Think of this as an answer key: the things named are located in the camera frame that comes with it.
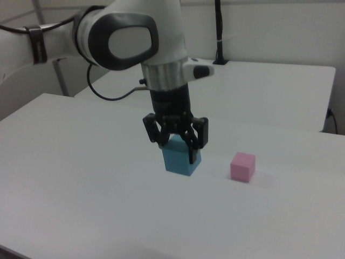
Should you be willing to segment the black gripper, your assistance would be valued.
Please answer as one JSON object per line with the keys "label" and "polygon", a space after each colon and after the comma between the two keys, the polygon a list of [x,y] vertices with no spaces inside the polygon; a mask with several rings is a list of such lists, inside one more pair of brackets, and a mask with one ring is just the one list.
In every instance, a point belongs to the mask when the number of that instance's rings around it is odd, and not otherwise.
{"label": "black gripper", "polygon": [[198,151],[208,143],[209,120],[193,117],[188,85],[171,91],[151,90],[150,96],[154,114],[149,113],[143,118],[150,141],[163,147],[170,134],[181,134],[188,147],[189,164],[193,165]]}

